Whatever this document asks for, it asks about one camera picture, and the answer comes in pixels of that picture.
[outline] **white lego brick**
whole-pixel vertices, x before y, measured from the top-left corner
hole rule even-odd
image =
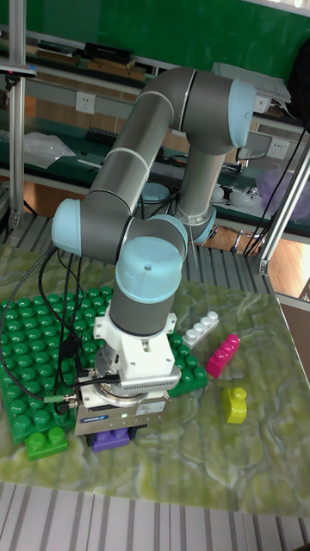
[[[183,337],[183,344],[193,349],[219,324],[219,316],[216,312],[209,312],[207,316],[188,329]]]

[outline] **green marbled mat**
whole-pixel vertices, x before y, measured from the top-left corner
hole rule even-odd
[[[37,258],[0,247],[0,299],[7,299]],[[82,285],[113,285],[114,269],[84,263]],[[61,293],[65,271],[52,260],[44,285]],[[38,294],[36,276],[17,296]],[[173,399],[165,421],[149,425],[129,446],[93,454],[69,435],[69,449],[28,462],[23,444],[11,442],[0,411],[0,480],[66,490],[144,498],[250,513],[309,516],[310,393],[276,299],[266,294],[182,282],[174,312],[183,334],[208,309],[218,327],[196,348],[201,365],[230,332],[241,345],[219,380],[205,391]],[[226,424],[223,387],[242,386],[248,415]]]

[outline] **label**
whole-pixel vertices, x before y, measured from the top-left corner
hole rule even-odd
[[[149,415],[163,411],[165,402],[153,402],[152,404],[140,404],[137,407],[136,415]]]
[[[109,415],[97,415],[95,417],[84,417],[80,420],[80,423],[92,423],[93,421],[103,421],[108,419]]]

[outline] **green lego baseplate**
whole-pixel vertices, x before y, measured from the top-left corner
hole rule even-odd
[[[113,289],[92,288],[81,297],[81,303],[74,322],[75,332],[82,338],[80,359],[83,368],[95,365],[96,352],[104,343],[93,338],[96,316],[103,316],[112,298]],[[54,311],[62,316],[63,298],[57,294],[47,296]],[[0,315],[6,305],[0,306]],[[66,319],[70,318],[75,306],[75,296],[68,293]],[[30,392],[38,396],[52,396],[55,372],[59,355],[60,322],[56,320],[40,296],[22,298],[12,302],[3,326],[3,356],[14,377]],[[180,335],[169,335],[170,346],[176,365],[182,376],[177,386],[169,391],[171,397],[180,396],[208,384],[206,372],[198,367],[195,356],[188,346],[183,345]],[[74,382],[74,359],[62,362],[65,382]],[[45,433],[53,427],[72,429],[75,416],[72,410],[58,415],[53,404],[46,404],[25,394],[6,374],[0,363],[0,384],[3,401],[9,419],[13,443],[21,443],[34,433]],[[59,384],[58,394],[67,393],[68,388]]]
[[[190,348],[183,344],[183,338],[176,333],[169,335],[170,346],[175,364],[181,369],[181,379],[177,386],[168,391],[171,398],[205,388],[208,384],[204,368],[198,366],[198,360],[190,354]]]

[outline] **yellow lego brick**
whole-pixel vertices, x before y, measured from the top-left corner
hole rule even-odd
[[[246,391],[243,388],[224,388],[221,400],[228,423],[243,423],[246,418]]]

